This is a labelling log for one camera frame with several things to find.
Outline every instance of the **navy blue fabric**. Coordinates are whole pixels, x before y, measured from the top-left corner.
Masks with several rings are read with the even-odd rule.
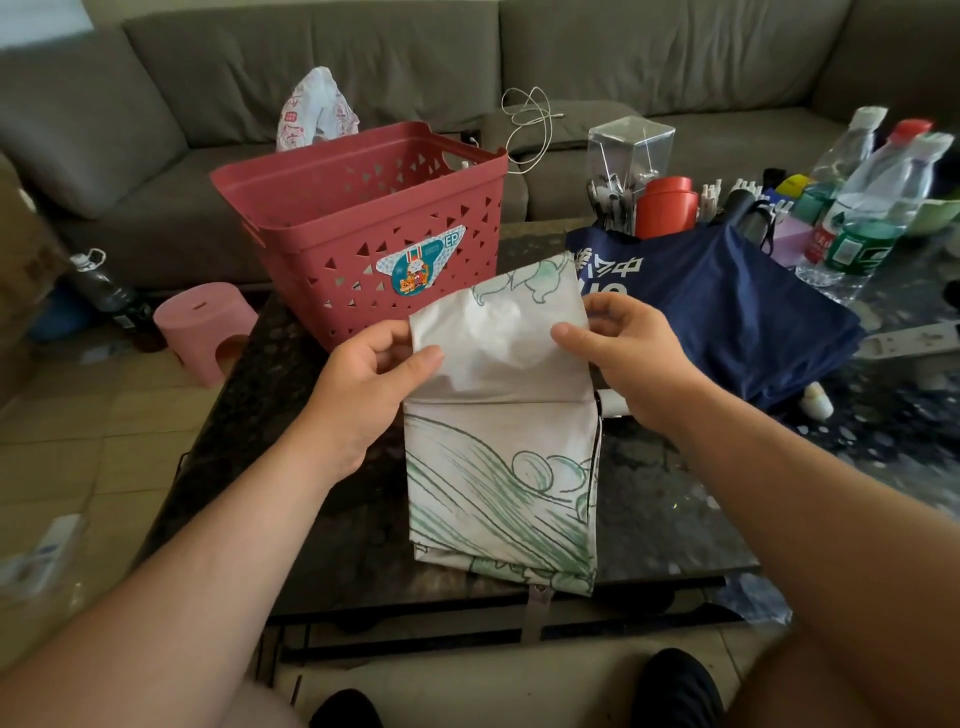
[[[582,228],[566,246],[585,295],[618,290],[660,309],[702,372],[761,409],[839,367],[866,335],[728,226],[647,240]]]

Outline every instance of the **barcode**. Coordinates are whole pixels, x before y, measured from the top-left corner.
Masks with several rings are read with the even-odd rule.
[[[854,243],[852,240],[844,240],[833,254],[833,260],[840,265],[850,265],[856,260],[856,255],[863,250],[861,243]]]

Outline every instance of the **person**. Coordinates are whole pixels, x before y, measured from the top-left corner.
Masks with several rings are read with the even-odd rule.
[[[615,293],[592,294],[585,305],[589,330],[557,324],[554,340],[599,367],[631,414],[680,449],[796,615],[798,626],[758,661],[725,724],[960,723],[960,525],[714,385],[656,309]],[[399,321],[338,347],[273,447],[128,579],[3,675],[0,725],[301,725],[267,691],[238,686],[327,493],[440,366],[436,347],[410,347],[409,325]],[[648,664],[634,718],[716,724],[708,675],[677,652]],[[664,692],[672,702],[658,698]],[[338,695],[311,725],[333,725],[358,703]],[[348,715],[346,724],[375,724],[365,720],[375,712]]]

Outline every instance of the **left arm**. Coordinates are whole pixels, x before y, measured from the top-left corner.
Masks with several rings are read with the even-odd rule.
[[[0,724],[216,725],[326,494],[440,366],[436,347],[409,356],[409,337],[406,322],[382,322],[338,347],[272,448],[130,578],[0,676]]]

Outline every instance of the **charging cable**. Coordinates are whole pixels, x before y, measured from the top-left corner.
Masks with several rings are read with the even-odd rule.
[[[518,94],[526,97],[526,101],[523,102],[523,106],[516,111],[507,111],[507,94],[511,91],[516,91]],[[543,97],[543,101],[538,103],[534,99],[534,94],[539,92],[540,96]],[[540,88],[538,85],[535,85],[530,89],[530,92],[521,91],[519,88],[510,87],[503,92],[503,96],[500,97],[500,110],[505,114],[510,116],[510,121],[516,126],[510,136],[507,137],[507,157],[513,162],[518,170],[509,170],[507,174],[511,175],[525,175],[531,169],[536,167],[540,160],[546,156],[547,151],[550,149],[550,142],[553,141],[553,120],[564,118],[562,113],[554,113],[550,109],[550,99],[547,98],[546,92]],[[540,151],[537,152],[529,159],[524,161],[518,161],[510,156],[510,142],[513,140],[514,136],[521,129],[526,127],[536,126],[537,124],[543,125],[543,145],[540,147]]]

